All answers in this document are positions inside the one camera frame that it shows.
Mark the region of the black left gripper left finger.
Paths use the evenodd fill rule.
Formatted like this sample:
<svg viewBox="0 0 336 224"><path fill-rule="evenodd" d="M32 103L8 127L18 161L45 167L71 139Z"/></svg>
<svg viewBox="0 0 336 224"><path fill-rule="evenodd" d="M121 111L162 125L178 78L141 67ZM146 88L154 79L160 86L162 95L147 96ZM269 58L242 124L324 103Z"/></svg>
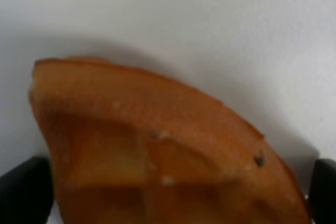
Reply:
<svg viewBox="0 0 336 224"><path fill-rule="evenodd" d="M32 157L1 176L1 223L47 223L54 202L49 162Z"/></svg>

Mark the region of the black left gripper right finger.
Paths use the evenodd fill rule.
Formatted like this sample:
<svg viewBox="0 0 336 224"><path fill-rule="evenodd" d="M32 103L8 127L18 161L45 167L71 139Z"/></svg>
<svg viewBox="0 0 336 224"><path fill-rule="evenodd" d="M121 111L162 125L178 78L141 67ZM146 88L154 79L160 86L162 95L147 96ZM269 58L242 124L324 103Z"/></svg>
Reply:
<svg viewBox="0 0 336 224"><path fill-rule="evenodd" d="M335 161L316 160L308 197L315 223L335 224L335 187Z"/></svg>

